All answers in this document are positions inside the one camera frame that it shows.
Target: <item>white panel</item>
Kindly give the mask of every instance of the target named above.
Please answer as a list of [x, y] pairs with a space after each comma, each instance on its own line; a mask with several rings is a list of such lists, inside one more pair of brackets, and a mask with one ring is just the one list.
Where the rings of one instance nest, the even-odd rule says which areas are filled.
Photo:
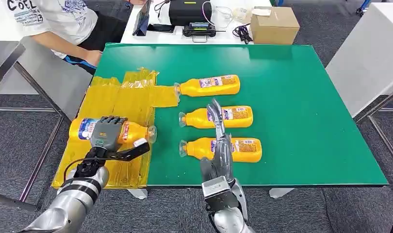
[[393, 3], [372, 3], [326, 68], [352, 117], [393, 86], [393, 22], [378, 7]]

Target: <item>black strap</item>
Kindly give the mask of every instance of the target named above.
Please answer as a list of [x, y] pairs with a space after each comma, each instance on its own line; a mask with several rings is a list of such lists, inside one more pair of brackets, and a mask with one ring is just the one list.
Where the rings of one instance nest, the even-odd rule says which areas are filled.
[[80, 184], [68, 185], [67, 187], [65, 187], [61, 190], [60, 194], [65, 191], [68, 191], [68, 190], [79, 190], [79, 191], [85, 192], [86, 194], [88, 194], [91, 197], [91, 199], [94, 203], [98, 198], [98, 195], [94, 190], [92, 190], [90, 187], [87, 187], [84, 185], [80, 185]]
[[95, 185], [95, 187], [98, 190], [98, 193], [100, 193], [101, 190], [102, 190], [101, 185], [99, 184], [98, 181], [96, 181], [96, 180], [94, 180], [92, 178], [88, 178], [88, 177], [78, 177], [78, 178], [68, 179], [61, 185], [61, 188], [64, 187], [66, 184], [69, 184], [69, 183], [71, 183], [73, 181], [85, 181], [85, 182], [91, 183], [91, 184]]

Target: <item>metal frame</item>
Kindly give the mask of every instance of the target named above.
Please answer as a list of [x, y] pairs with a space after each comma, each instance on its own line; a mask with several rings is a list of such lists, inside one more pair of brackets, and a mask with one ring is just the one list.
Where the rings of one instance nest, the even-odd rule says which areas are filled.
[[52, 108], [12, 108], [12, 107], [0, 107], [0, 112], [47, 112], [53, 113], [56, 112], [59, 114], [59, 119], [53, 128], [48, 141], [45, 144], [44, 149], [42, 150], [41, 155], [32, 171], [31, 176], [28, 179], [24, 189], [22, 190], [21, 196], [19, 199], [12, 199], [0, 194], [0, 203], [13, 206], [17, 208], [21, 208], [28, 211], [35, 211], [37, 209], [36, 205], [26, 203], [26, 199], [29, 195], [29, 192], [35, 183], [36, 177], [42, 167], [42, 164], [45, 161], [45, 158], [50, 150], [50, 147], [59, 131], [59, 128], [62, 122], [67, 120], [70, 122], [69, 118], [65, 115], [65, 113], [60, 109], [60, 107], [48, 96], [48, 94], [42, 89], [42, 87], [35, 81], [31, 74], [29, 74], [26, 69], [17, 61], [17, 59], [22, 55], [25, 51], [25, 47], [22, 44], [19, 44], [18, 47], [11, 53], [11, 55], [5, 60], [5, 62], [0, 66], [0, 81], [3, 76], [8, 72], [8, 70], [13, 66], [24, 79], [38, 92], [39, 95], [44, 97], [52, 106]]
[[388, 140], [382, 129], [380, 128], [379, 124], [375, 119], [372, 117], [372, 115], [376, 112], [393, 112], [393, 108], [384, 108], [385, 105], [387, 105], [389, 102], [393, 100], [393, 93], [388, 95], [384, 100], [382, 100], [380, 103], [372, 107], [370, 110], [368, 110], [364, 115], [361, 117], [355, 117], [354, 120], [356, 124], [359, 124], [363, 122], [366, 118], [369, 119], [369, 121], [372, 123], [374, 129], [376, 132], [379, 134], [381, 137], [382, 141], [385, 143], [387, 146], [388, 150], [390, 151], [392, 157], [393, 157], [393, 146], [392, 143]]

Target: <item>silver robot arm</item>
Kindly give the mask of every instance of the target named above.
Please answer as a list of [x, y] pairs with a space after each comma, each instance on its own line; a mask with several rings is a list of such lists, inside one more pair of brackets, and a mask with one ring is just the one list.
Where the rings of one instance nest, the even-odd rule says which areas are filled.
[[48, 209], [21, 233], [76, 233], [94, 206], [109, 179], [108, 169], [100, 167], [92, 177], [74, 178], [69, 174]]
[[77, 168], [71, 170], [56, 198], [48, 209], [20, 233], [76, 233], [86, 215], [94, 206], [99, 193], [109, 179], [106, 160], [131, 161], [149, 151], [149, 143], [141, 138], [134, 142], [134, 148], [116, 152], [117, 143], [125, 118], [102, 117], [94, 127], [91, 136], [91, 150]]
[[216, 130], [213, 159], [202, 158], [200, 164], [208, 216], [219, 233], [255, 233], [246, 224], [248, 211], [245, 193], [233, 176], [231, 135], [225, 133], [221, 106], [213, 99], [207, 109], [213, 116]]

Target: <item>smartphone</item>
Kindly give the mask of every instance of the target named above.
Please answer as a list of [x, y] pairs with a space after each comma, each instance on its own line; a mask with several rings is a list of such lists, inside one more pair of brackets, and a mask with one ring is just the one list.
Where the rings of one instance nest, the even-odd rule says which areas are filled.
[[149, 24], [147, 30], [152, 32], [173, 33], [175, 26], [166, 24]]

